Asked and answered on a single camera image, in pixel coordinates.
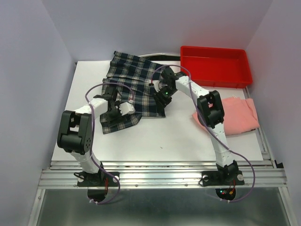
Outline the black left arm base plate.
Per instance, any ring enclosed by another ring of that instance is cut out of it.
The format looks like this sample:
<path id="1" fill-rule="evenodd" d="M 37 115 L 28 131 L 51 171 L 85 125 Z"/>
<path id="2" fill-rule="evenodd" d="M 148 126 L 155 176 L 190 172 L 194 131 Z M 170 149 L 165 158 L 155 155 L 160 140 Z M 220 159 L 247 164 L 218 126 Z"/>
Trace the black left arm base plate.
<path id="1" fill-rule="evenodd" d="M 113 177 L 99 170 L 98 173 L 90 174 L 86 172 L 75 172 L 77 178 L 77 187 L 87 188 L 87 196 L 95 202 L 102 202 L 108 195 L 109 188 L 117 188 L 119 185 L 116 179 L 119 179 L 118 172 L 112 172 Z"/>

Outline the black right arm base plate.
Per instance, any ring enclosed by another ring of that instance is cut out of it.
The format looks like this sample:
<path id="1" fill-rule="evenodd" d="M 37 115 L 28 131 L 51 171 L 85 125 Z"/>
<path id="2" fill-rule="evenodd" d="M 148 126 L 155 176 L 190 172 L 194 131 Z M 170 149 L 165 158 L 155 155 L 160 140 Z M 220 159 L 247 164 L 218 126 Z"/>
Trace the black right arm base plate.
<path id="1" fill-rule="evenodd" d="M 216 186 L 216 195 L 222 200 L 231 202 L 236 197 L 236 187 L 244 185 L 245 181 L 241 171 L 233 176 L 225 176 L 221 171 L 202 171 L 198 184 L 202 187 Z"/>

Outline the navy plaid skirt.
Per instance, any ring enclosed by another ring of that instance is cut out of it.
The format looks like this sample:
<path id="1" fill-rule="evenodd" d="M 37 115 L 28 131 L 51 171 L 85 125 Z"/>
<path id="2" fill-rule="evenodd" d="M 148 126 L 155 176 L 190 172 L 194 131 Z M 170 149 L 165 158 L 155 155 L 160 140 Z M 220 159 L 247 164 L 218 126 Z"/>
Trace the navy plaid skirt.
<path id="1" fill-rule="evenodd" d="M 158 112 L 153 97 L 154 87 L 150 86 L 151 79 L 161 81 L 162 65 L 154 63 L 146 58 L 115 51 L 113 59 L 102 86 L 102 94 L 107 87 L 115 87 L 120 102 L 133 99 L 135 113 L 125 115 L 123 121 L 116 125 L 110 125 L 104 116 L 100 117 L 103 134 L 117 132 L 137 125 L 142 117 L 164 118 L 165 112 Z"/>

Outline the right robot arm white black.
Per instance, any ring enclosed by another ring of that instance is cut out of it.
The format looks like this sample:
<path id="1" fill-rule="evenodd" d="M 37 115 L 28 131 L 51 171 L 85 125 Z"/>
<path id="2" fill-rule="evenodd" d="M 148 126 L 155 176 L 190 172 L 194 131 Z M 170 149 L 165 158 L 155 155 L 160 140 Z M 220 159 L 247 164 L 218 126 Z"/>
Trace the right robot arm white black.
<path id="1" fill-rule="evenodd" d="M 162 69 L 160 76 L 162 80 L 154 80 L 153 75 L 150 78 L 150 86 L 155 91 L 153 94 L 158 112 L 162 112 L 165 107 L 171 103 L 172 95 L 180 91 L 190 97 L 196 108 L 198 120 L 211 134 L 211 141 L 214 146 L 217 180 L 226 184 L 233 179 L 233 175 L 238 173 L 238 164 L 236 163 L 224 131 L 224 108 L 218 91 L 208 91 L 191 79 L 191 73 L 180 66 L 183 71 L 174 73 L 170 65 L 163 65 L 156 69 L 153 74 Z"/>

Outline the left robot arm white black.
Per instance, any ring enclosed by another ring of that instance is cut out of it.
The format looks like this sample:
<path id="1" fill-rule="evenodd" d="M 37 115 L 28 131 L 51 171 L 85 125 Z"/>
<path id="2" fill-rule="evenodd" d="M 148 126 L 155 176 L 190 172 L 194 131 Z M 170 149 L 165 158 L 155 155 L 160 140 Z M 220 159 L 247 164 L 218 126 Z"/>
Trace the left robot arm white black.
<path id="1" fill-rule="evenodd" d="M 107 87 L 103 95 L 94 96 L 91 106 L 87 104 L 75 111 L 66 110 L 61 116 L 57 145 L 77 160 L 95 186 L 104 182 L 105 174 L 99 169 L 101 162 L 90 153 L 93 144 L 92 124 L 95 122 L 91 110 L 94 110 L 95 118 L 102 116 L 109 126 L 116 125 L 122 118 L 117 95 L 116 88 Z"/>

